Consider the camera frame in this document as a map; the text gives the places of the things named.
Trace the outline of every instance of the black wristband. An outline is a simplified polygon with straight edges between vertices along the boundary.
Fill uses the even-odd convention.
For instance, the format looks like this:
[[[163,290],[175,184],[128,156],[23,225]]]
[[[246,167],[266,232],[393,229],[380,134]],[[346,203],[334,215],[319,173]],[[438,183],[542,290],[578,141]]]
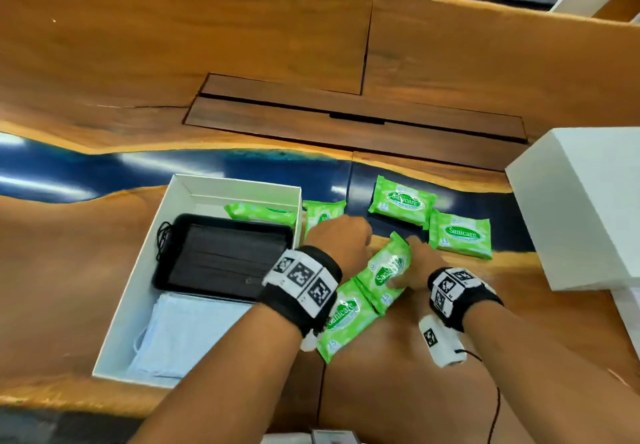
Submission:
[[[296,250],[308,255],[321,264],[334,278],[334,280],[340,283],[342,270],[328,254],[317,247],[312,246],[302,246]],[[320,309],[315,318],[309,315],[295,297],[288,294],[280,286],[274,284],[267,284],[264,286],[257,298],[257,302],[269,306],[271,309],[282,315],[286,320],[297,326],[304,338],[311,330],[316,334],[322,332],[329,319],[329,312],[331,311],[336,298],[337,294],[334,291],[329,296],[329,299],[324,303],[324,306]]]
[[[429,306],[445,326],[464,333],[462,321],[471,306],[481,301],[493,301],[501,306],[500,297],[482,279],[465,269],[442,267],[428,278],[431,291]]]
[[[342,280],[342,269],[335,262],[335,260],[333,260],[329,256],[329,254],[311,245],[303,245],[301,247],[298,247],[296,250],[298,252],[309,255],[320,265],[323,265],[324,268],[329,271],[329,274],[331,274],[331,276],[336,280],[336,282],[340,283],[340,281]]]

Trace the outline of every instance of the forearm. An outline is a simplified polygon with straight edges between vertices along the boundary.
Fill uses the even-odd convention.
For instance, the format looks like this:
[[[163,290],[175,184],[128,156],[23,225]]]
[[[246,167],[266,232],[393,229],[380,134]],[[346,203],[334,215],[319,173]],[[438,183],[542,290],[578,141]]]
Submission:
[[[131,443],[259,443],[301,341],[298,327],[255,304],[162,401]]]
[[[640,397],[502,306],[478,303],[463,325],[536,442],[640,441]]]

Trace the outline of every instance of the open white box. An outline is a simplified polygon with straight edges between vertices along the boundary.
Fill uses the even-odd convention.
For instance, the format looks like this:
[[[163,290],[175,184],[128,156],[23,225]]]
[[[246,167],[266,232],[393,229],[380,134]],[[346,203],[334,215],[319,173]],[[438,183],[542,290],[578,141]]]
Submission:
[[[147,327],[154,304],[161,294],[151,285],[157,263],[156,233],[163,221],[173,222],[183,213],[229,218],[223,206],[235,202],[296,211],[298,221],[294,230],[294,246],[297,247],[300,244],[302,196],[299,187],[242,179],[175,174],[164,193],[129,276],[118,309],[111,320],[93,368],[94,377],[165,388],[172,388],[177,384],[177,379],[127,373],[135,356],[134,341]]]

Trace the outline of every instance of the person's left hand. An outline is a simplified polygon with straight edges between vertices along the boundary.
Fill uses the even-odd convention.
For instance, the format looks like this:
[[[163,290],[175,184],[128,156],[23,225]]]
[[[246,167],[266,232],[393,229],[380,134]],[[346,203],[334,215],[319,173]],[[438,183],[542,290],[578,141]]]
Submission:
[[[364,218],[343,214],[314,226],[304,245],[328,254],[340,266],[342,280],[348,281],[367,266],[371,233],[371,225]]]

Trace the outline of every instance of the person's left arm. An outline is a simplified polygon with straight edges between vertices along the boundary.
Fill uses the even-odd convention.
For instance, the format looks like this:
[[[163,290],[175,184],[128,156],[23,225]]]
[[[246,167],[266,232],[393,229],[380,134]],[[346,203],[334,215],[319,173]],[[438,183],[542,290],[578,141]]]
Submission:
[[[305,245],[329,255],[346,281],[366,266],[370,239],[364,218],[343,215],[309,230]],[[301,341],[298,326],[255,304],[160,403],[130,444],[259,443]]]

